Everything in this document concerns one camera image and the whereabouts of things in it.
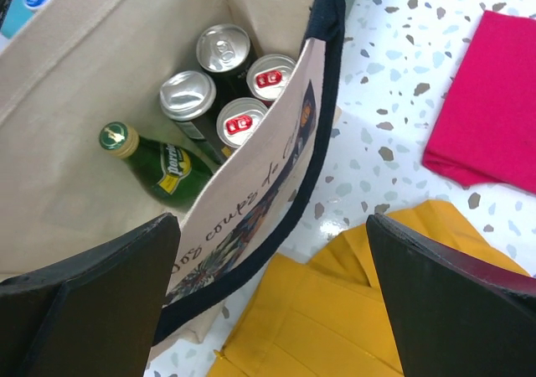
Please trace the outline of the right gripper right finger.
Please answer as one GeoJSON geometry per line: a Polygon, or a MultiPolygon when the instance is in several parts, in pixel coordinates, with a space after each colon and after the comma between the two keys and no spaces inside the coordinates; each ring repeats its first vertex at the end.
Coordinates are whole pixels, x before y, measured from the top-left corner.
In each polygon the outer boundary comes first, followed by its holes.
{"type": "Polygon", "coordinates": [[[535,280],[382,214],[368,242],[406,376],[533,376],[535,280]]]}

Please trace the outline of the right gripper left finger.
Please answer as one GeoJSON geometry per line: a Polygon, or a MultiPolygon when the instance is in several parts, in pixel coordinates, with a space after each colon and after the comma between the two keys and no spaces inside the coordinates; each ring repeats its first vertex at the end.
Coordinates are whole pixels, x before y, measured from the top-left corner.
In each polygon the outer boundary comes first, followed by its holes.
{"type": "Polygon", "coordinates": [[[166,213],[1,283],[3,376],[141,376],[180,229],[166,213]]]}

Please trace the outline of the green glass bottle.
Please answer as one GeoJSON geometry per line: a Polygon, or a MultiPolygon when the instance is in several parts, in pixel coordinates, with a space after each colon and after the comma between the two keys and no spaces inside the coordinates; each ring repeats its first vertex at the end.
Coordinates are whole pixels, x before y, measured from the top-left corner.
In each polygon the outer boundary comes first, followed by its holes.
{"type": "Polygon", "coordinates": [[[149,195],[170,208],[188,210],[213,176],[188,149],[142,137],[120,121],[102,127],[99,144],[129,167],[149,195]]]}

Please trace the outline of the beige canvas tote bag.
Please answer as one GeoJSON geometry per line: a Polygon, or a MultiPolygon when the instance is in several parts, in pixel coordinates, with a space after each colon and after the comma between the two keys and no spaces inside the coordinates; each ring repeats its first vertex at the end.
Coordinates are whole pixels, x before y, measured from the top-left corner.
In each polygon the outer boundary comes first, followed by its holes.
{"type": "Polygon", "coordinates": [[[296,58],[290,84],[184,218],[151,356],[201,341],[223,300],[293,231],[336,112],[345,0],[52,0],[1,54],[1,275],[33,271],[168,212],[121,159],[179,144],[157,93],[199,35],[236,23],[296,58]]]}

